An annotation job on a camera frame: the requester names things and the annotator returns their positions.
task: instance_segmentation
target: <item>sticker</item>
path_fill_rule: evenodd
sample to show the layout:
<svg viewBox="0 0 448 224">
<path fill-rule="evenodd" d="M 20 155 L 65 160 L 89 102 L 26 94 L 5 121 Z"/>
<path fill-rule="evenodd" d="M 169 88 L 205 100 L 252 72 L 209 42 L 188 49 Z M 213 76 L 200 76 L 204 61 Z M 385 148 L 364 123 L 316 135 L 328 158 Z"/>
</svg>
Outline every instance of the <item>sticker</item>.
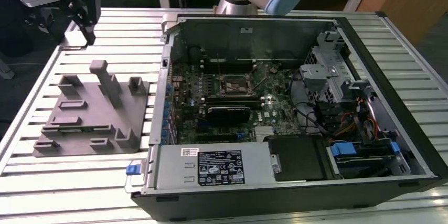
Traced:
<svg viewBox="0 0 448 224">
<path fill-rule="evenodd" d="M 180 155 L 182 157 L 197 156 L 198 148 L 181 148 Z"/>
<path fill-rule="evenodd" d="M 198 152 L 197 177 L 200 186 L 244 184 L 241 151 Z"/>
</svg>

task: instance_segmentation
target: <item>slotted metal surface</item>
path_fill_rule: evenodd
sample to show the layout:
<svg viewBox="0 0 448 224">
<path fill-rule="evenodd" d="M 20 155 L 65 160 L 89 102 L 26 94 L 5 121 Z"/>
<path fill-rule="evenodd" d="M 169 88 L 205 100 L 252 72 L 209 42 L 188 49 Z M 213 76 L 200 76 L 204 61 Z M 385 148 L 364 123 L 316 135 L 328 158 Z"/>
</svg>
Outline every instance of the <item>slotted metal surface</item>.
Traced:
<svg viewBox="0 0 448 224">
<path fill-rule="evenodd" d="M 134 205 L 124 191 L 124 168 L 145 158 L 152 106 L 161 56 L 160 21 L 168 9 L 105 8 L 96 26 L 97 40 L 85 51 L 54 52 L 30 96 L 0 143 L 0 223 L 156 223 Z M 186 13 L 208 14 L 196 9 Z M 362 39 L 400 97 L 421 125 L 445 162 L 448 161 L 446 87 L 426 62 L 414 53 L 386 20 L 373 13 L 293 12 L 300 16 L 345 16 Z M 89 74 L 92 59 L 105 59 L 118 81 L 141 76 L 150 82 L 142 129 L 141 151 L 134 154 L 74 157 L 32 156 L 50 109 L 60 94 L 61 74 L 76 73 L 81 81 L 96 81 Z M 132 186 L 141 186 L 133 176 Z M 442 223 L 446 220 L 448 187 L 412 193 L 376 207 L 202 220 L 193 223 Z"/>
</svg>

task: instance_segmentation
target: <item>aluminum extrusion table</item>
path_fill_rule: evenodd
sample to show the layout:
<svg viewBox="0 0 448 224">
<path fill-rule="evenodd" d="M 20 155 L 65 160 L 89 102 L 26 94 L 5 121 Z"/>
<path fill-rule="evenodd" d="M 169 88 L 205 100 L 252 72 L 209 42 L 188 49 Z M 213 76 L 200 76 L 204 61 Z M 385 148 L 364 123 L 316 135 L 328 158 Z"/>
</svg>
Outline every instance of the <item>aluminum extrusion table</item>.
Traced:
<svg viewBox="0 0 448 224">
<path fill-rule="evenodd" d="M 209 9 L 184 11 L 209 14 Z M 0 223 L 125 223 L 150 224 L 149 215 L 125 192 L 129 162 L 146 157 L 152 106 L 162 49 L 161 16 L 176 9 L 104 8 L 94 28 L 94 46 L 85 51 L 56 49 L 30 94 L 0 143 Z M 293 12 L 300 16 L 344 16 L 354 27 L 400 97 L 448 162 L 448 86 L 388 18 L 374 13 Z M 118 81 L 141 76 L 150 82 L 141 149 L 134 154 L 73 157 L 32 156 L 40 129 L 54 106 L 62 74 L 94 81 L 90 60 L 108 61 Z M 142 184 L 132 176 L 132 186 Z M 376 207 L 294 214 L 200 220 L 193 223 L 442 223 L 448 216 L 448 187 L 394 198 Z"/>
</svg>

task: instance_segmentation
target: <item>metal bracket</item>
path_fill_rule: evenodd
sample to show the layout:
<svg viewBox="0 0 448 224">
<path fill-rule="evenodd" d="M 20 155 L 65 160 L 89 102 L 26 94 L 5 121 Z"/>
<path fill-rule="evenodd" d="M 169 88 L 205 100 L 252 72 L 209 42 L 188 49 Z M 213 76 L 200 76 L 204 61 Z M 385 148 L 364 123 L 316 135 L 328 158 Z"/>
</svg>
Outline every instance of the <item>metal bracket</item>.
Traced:
<svg viewBox="0 0 448 224">
<path fill-rule="evenodd" d="M 68 31 L 58 46 L 58 51 L 78 51 L 88 46 L 85 37 L 80 30 Z"/>
<path fill-rule="evenodd" d="M 168 33 L 168 30 L 177 24 L 177 14 L 166 13 L 161 17 L 161 32 Z"/>
<path fill-rule="evenodd" d="M 270 164 L 272 164 L 272 171 L 273 173 L 280 173 L 281 172 L 281 166 L 278 162 L 278 156 L 274 154 L 270 154 Z"/>
</svg>

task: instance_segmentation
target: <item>black floor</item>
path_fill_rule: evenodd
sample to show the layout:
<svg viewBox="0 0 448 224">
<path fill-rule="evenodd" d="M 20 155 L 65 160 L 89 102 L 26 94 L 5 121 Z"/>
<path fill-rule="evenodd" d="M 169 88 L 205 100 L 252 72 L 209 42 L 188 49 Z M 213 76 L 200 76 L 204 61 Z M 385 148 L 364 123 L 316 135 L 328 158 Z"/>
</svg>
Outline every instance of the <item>black floor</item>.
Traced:
<svg viewBox="0 0 448 224">
<path fill-rule="evenodd" d="M 209 8 L 217 3 L 217 0 L 186 1 L 188 5 L 194 8 Z M 158 0 L 101 0 L 101 2 L 104 7 L 160 7 Z M 56 30 L 60 32 L 64 31 L 68 22 L 69 20 L 66 18 L 58 16 L 57 23 L 54 25 Z M 0 79 L 0 139 L 8 129 L 8 121 L 10 122 L 14 118 L 14 115 L 44 68 L 44 64 L 46 63 L 57 45 L 57 42 L 50 38 L 50 36 L 41 33 L 37 28 L 28 27 L 26 32 L 34 43 L 33 51 L 22 57 L 9 58 L 0 56 L 4 62 L 10 64 L 9 67 L 16 73 L 13 79 Z M 448 66 L 446 41 L 448 15 L 445 15 L 440 20 L 425 40 L 417 46 L 418 51 L 445 81 L 448 81 L 448 72 L 444 71 Z"/>
</svg>

